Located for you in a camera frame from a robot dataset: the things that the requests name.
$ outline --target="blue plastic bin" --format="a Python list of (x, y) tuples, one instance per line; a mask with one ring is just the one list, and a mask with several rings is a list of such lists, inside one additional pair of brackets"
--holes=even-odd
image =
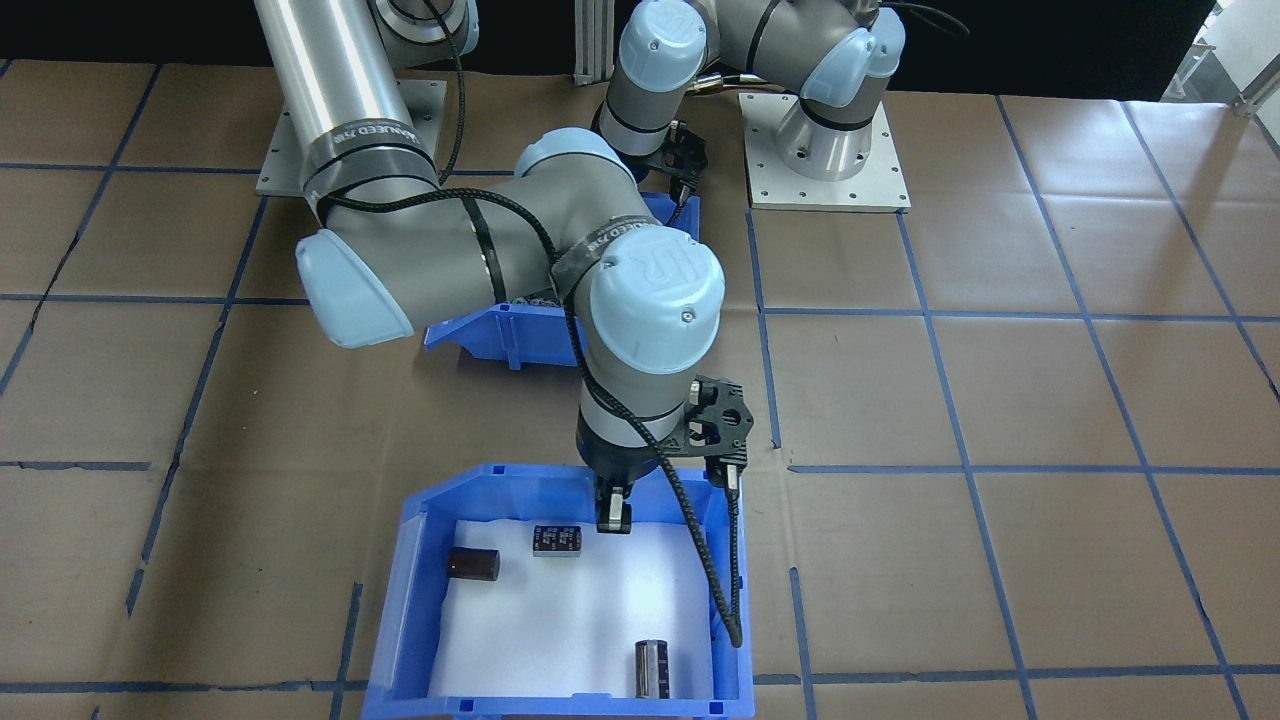
[[(721, 578), (728, 577), (728, 518), (722, 491), (701, 470), (680, 470), (689, 498), (707, 533)], [(750, 717), (755, 715), (751, 675), (746, 537), (739, 527), (742, 592), (742, 647), (733, 648), (714, 605), (710, 684), (713, 697), (640, 700), (608, 694), (571, 697), (439, 697), (431, 671), (440, 644), (442, 609), (449, 579), (445, 557), (460, 520), (595, 523), (594, 477), (586, 468), (481, 465), (410, 497), (401, 516), (378, 646), (365, 693), (364, 717), (402, 719), (453, 715), (458, 719), (504, 715)], [(632, 523), (684, 524), (680, 506), (660, 470), (640, 479), (631, 495)], [(456, 580), (475, 582), (475, 580)], [(687, 578), (705, 583), (701, 573)]]
[[(654, 218), (666, 222), (676, 211), (676, 204), (657, 192), (641, 192), (645, 205)], [(700, 210), (698, 196), (690, 197), (684, 213), (672, 227), (687, 232), (698, 240)], [(470, 315), (436, 323), (426, 329), (422, 342), (428, 350), (442, 342), (461, 345), (480, 360), (506, 360), (512, 370), (526, 363), (563, 365), (572, 368), (573, 348), (564, 332), (564, 311), (559, 307), (517, 305), (503, 302)]]

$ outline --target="black cable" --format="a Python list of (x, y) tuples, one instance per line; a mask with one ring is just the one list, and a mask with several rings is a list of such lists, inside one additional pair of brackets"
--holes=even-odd
[(707, 575), (707, 585), (710, 589), (712, 600), (716, 602), (716, 611), (719, 612), (721, 620), (724, 621), (724, 629), (728, 630), (730, 643), (733, 647), (742, 647), (742, 618), (741, 618), (741, 598), (739, 588), (739, 575), (737, 575), (737, 497), (731, 496), (730, 500), (730, 571), (732, 577), (732, 587), (730, 593), (732, 597), (732, 610), (730, 610), (730, 603), (724, 602), (724, 589), (721, 587), (719, 575), (716, 573), (716, 562), (712, 560), (712, 551), (707, 546), (707, 537), (703, 534), (701, 527), (698, 524), (698, 516), (694, 515), (694, 506), (689, 501), (689, 495), (685, 492), (685, 484), (680, 480), (680, 475), (676, 474), (676, 469), (671, 465), (671, 459), (667, 454), (662, 451), (658, 446), (658, 439), (653, 437), (649, 428), (635, 416), (631, 410), (628, 410), (618, 398), (613, 397), (609, 391), (604, 389), (599, 382), (591, 375), (591, 370), (586, 366), (586, 357), (582, 355), (582, 341), (577, 337), (577, 320), (573, 313), (573, 300), (567, 297), (564, 300), (564, 324), (568, 327), (570, 345), (573, 347), (573, 360), (577, 361), (579, 372), (582, 375), (582, 383), (586, 386), (588, 392), (591, 393), (600, 405), (614, 415), (626, 420), (631, 429), (640, 436), (645, 446), (653, 452), (654, 457), (658, 460), (658, 465), (662, 468), (664, 475), (667, 475), (667, 482), (671, 484), (671, 492), (676, 496), (676, 502), (680, 505), (680, 511), (685, 516), (685, 525), (689, 528), (689, 536), (694, 541), (694, 550), (698, 551), (698, 559), (703, 562), (703, 573)]
[(497, 192), (490, 192), (488, 190), (480, 190), (476, 187), (445, 187), (442, 190), (433, 190), (431, 192), (411, 195), (393, 202), (365, 202), (364, 200), (352, 200), (349, 197), (330, 197), (329, 202), (342, 208), (360, 210), (361, 213), (394, 213), (397, 210), (413, 208), (415, 205), (425, 205), (428, 202), (436, 202), (440, 200), (463, 200), (467, 197), (492, 202), (493, 205), (506, 208), (516, 215), (520, 215), (520, 219), (525, 220), (531, 228), (534, 228), (539, 242), (543, 245), (543, 252), (547, 254), (547, 259), (552, 264), (554, 264), (556, 260), (559, 260), (559, 251), (556, 250), (556, 243), (552, 242), (550, 233), (547, 232), (547, 228), (543, 227), (536, 215), (506, 195), (498, 195)]
[(666, 223), (663, 223), (663, 224), (664, 224), (664, 225), (667, 225), (668, 228), (669, 228), (669, 227), (672, 227), (672, 225), (675, 225), (675, 224), (676, 224), (676, 220), (678, 220), (678, 219), (680, 219), (680, 214), (685, 211), (685, 205), (686, 205), (686, 204), (687, 204), (687, 201), (684, 201), (684, 202), (677, 202), (677, 204), (676, 204), (676, 211), (675, 211), (675, 213), (672, 213), (672, 214), (671, 214), (671, 217), (669, 217), (669, 218), (667, 218), (667, 222), (666, 222)]
[(449, 32), (449, 26), (444, 22), (444, 15), (435, 9), (435, 4), (430, 0), (425, 5), (428, 10), (431, 10), (435, 23), (440, 26), (444, 41), (449, 44), (449, 54), (453, 56), (453, 70), (458, 76), (458, 128), (453, 133), (453, 152), (449, 154), (449, 161), (445, 163), (444, 170), (439, 176), (443, 184), (444, 181), (449, 179), (449, 174), (453, 173), (453, 165), (458, 161), (458, 151), (462, 149), (462, 126), (467, 118), (467, 81), (462, 77), (462, 54), (458, 53), (458, 46), (453, 42), (453, 33)]
[[(484, 200), (520, 215), (521, 219), (534, 228), (534, 233), (538, 234), (538, 241), (541, 243), (543, 251), (547, 254), (547, 261), (550, 265), (554, 265), (556, 261), (559, 260), (561, 254), (556, 250), (556, 243), (552, 242), (550, 233), (547, 232), (547, 228), (543, 227), (536, 215), (530, 213), (529, 209), (520, 202), (488, 190), (451, 187), (413, 195), (394, 202), (366, 202), (362, 200), (352, 200), (349, 197), (332, 197), (329, 201), (334, 205), (364, 213), (394, 213), (397, 210), (404, 210), (426, 202), (461, 200), (463, 197)], [(731, 606), (724, 601), (724, 589), (721, 587), (719, 575), (716, 573), (716, 562), (712, 560), (712, 551), (707, 546), (707, 537), (703, 534), (703, 529), (698, 524), (698, 516), (694, 515), (694, 506), (689, 501), (689, 495), (685, 492), (685, 484), (680, 480), (680, 475), (676, 474), (676, 469), (671, 465), (671, 459), (668, 459), (667, 454), (662, 451), (662, 447), (658, 446), (658, 439), (654, 438), (653, 433), (649, 432), (649, 428), (646, 428), (644, 423), (636, 418), (635, 413), (628, 410), (627, 406), (623, 405), (617, 397), (613, 397), (613, 395), (605, 389), (594, 375), (591, 375), (591, 370), (586, 365), (586, 356), (582, 354), (582, 341), (577, 336), (577, 315), (573, 313), (572, 296), (563, 300), (563, 307), (564, 324), (568, 328), (568, 340), (573, 348), (573, 360), (577, 363), (579, 373), (582, 375), (582, 384), (586, 386), (591, 397), (594, 397), (603, 407), (626, 420), (631, 429), (640, 436), (640, 439), (644, 441), (645, 446), (658, 460), (658, 465), (662, 466), (662, 471), (667, 475), (667, 482), (671, 484), (671, 491), (676, 496), (676, 502), (680, 505), (680, 511), (685, 516), (685, 525), (689, 528), (689, 536), (694, 541), (694, 550), (698, 552), (698, 557), (703, 562), (703, 573), (707, 575), (707, 585), (710, 589), (712, 600), (716, 602), (716, 610), (724, 621), (724, 629), (728, 630), (730, 642), (733, 647), (742, 647), (741, 597), (737, 565), (737, 493), (726, 493), (730, 501), (730, 573), (732, 575), (732, 585), (730, 588), (730, 596), (732, 597)]]
[[(961, 22), (960, 18), (952, 15), (951, 13), (947, 13), (945, 10), (940, 10), (940, 9), (937, 9), (937, 8), (932, 6), (932, 5), (924, 5), (922, 3), (910, 3), (909, 0), (884, 0), (883, 3), (881, 3), (881, 5), (884, 6), (884, 8), (893, 8), (893, 9), (908, 10), (909, 13), (911, 13), (913, 15), (915, 15), (916, 19), (924, 22), (925, 24), (928, 24), (931, 27), (934, 27), (934, 28), (937, 28), (937, 29), (940, 29), (942, 32), (947, 32), (950, 35), (955, 35), (960, 40), (968, 40), (969, 38), (969, 26), (964, 24), (964, 22)], [(932, 14), (934, 18), (938, 18), (938, 19), (948, 23), (952, 28), (955, 28), (955, 32), (947, 31), (942, 26), (940, 26), (940, 24), (934, 23), (933, 20), (925, 18), (924, 17), (925, 14)]]

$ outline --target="metal base plate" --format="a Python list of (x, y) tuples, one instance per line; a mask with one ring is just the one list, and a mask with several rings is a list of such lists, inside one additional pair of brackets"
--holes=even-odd
[[(408, 108), (413, 129), (422, 145), (435, 156), (444, 124), (444, 100), (448, 83), (436, 79), (399, 79), (401, 96)], [(275, 135), (262, 160), (262, 173), (257, 177), (257, 193), (268, 197), (302, 197), (302, 150), (293, 131), (288, 111), (282, 111), (275, 122)]]
[(746, 138), (750, 202), (763, 210), (896, 213), (911, 206), (884, 106), (872, 119), (872, 150), (860, 173), (836, 182), (806, 178), (782, 161), (773, 142), (795, 95), (739, 94)]

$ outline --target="light blue joint cap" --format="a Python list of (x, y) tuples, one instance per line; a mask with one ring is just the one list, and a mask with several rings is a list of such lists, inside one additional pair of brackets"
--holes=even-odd
[(334, 345), (364, 347), (413, 334), (387, 286), (332, 231), (302, 238), (293, 255), (311, 310)]
[(622, 164), (622, 160), (618, 159), (618, 154), (609, 147), (609, 143), (605, 142), (603, 137), (586, 128), (571, 127), (553, 129), (538, 138), (538, 142), (525, 147), (525, 151), (521, 152), (520, 158), (516, 160), (516, 177), (525, 177), (525, 173), (527, 173), (530, 168), (548, 158), (573, 154), (596, 155), (599, 158), (604, 158), (623, 170), (627, 170), (627, 174), (631, 176), (631, 170)]
[(590, 292), (604, 346), (641, 373), (669, 375), (710, 350), (724, 272), (716, 254), (684, 231), (644, 225), (609, 245)]
[(860, 27), (846, 35), (809, 73), (800, 97), (832, 108), (849, 105), (863, 86), (874, 49), (876, 38), (869, 29)]
[(707, 24), (684, 0), (644, 0), (618, 40), (618, 64), (649, 92), (685, 86), (703, 67)]
[(902, 59), (902, 47), (906, 46), (906, 28), (897, 13), (888, 8), (881, 8), (876, 24), (872, 26), (872, 36), (876, 37), (876, 51), (872, 53), (872, 61), (867, 65), (868, 77), (890, 77), (897, 72), (897, 61)]
[(462, 46), (460, 55), (476, 49), (480, 42), (480, 10), (476, 9), (476, 0), (467, 0), (467, 44)]

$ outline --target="cylindrical capacitor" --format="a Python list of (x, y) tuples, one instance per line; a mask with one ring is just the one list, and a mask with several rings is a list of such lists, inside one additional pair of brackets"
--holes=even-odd
[(671, 669), (667, 666), (667, 641), (636, 643), (636, 697), (671, 697)]
[(492, 583), (498, 579), (499, 565), (497, 550), (454, 547), (449, 551), (448, 575), (463, 580), (489, 580)]

